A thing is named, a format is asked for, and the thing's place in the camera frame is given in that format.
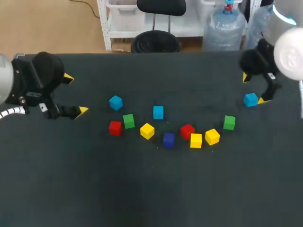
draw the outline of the yellow cube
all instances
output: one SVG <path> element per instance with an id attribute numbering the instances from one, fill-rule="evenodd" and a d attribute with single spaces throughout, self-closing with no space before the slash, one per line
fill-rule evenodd
<path id="1" fill-rule="evenodd" d="M 205 140 L 209 145 L 213 145 L 219 142 L 220 134 L 216 131 L 216 129 L 211 129 L 205 133 Z"/>
<path id="2" fill-rule="evenodd" d="M 150 124 L 146 123 L 144 126 L 140 128 L 140 134 L 149 140 L 155 134 L 155 128 Z"/>
<path id="3" fill-rule="evenodd" d="M 201 148 L 202 147 L 202 134 L 190 134 L 190 147 Z"/>

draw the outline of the chair seat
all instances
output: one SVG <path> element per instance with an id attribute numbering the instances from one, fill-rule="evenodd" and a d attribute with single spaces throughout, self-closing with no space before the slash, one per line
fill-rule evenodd
<path id="1" fill-rule="evenodd" d="M 131 45 L 133 53 L 180 52 L 177 38 L 164 31 L 148 31 L 139 34 Z"/>
<path id="2" fill-rule="evenodd" d="M 139 10 L 145 13 L 182 16 L 186 11 L 185 0 L 137 0 Z"/>

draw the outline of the green cube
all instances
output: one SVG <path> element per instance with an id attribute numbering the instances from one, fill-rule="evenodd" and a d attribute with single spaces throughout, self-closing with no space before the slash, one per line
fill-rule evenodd
<path id="1" fill-rule="evenodd" d="M 132 114 L 124 115 L 123 120 L 126 129 L 134 128 L 134 116 Z"/>
<path id="2" fill-rule="evenodd" d="M 224 129 L 227 130 L 234 130 L 236 124 L 236 117 L 231 117 L 231 116 L 225 116 L 224 120 Z"/>

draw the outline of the dark blue cube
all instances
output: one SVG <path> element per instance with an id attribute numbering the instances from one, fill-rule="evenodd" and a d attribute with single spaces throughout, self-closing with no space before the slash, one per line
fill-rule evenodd
<path id="1" fill-rule="evenodd" d="M 175 134 L 174 133 L 165 133 L 163 137 L 163 146 L 166 148 L 175 147 Z"/>

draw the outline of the plastic water bottle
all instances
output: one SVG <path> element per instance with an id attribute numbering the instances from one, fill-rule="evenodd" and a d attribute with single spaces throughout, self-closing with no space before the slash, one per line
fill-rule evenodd
<path id="1" fill-rule="evenodd" d="M 226 4 L 224 9 L 216 9 L 208 16 L 204 27 L 204 51 L 236 51 L 240 49 L 246 20 L 233 4 Z"/>
<path id="2" fill-rule="evenodd" d="M 254 49 L 262 38 L 262 31 L 273 15 L 273 5 L 260 7 L 248 24 L 244 49 Z"/>

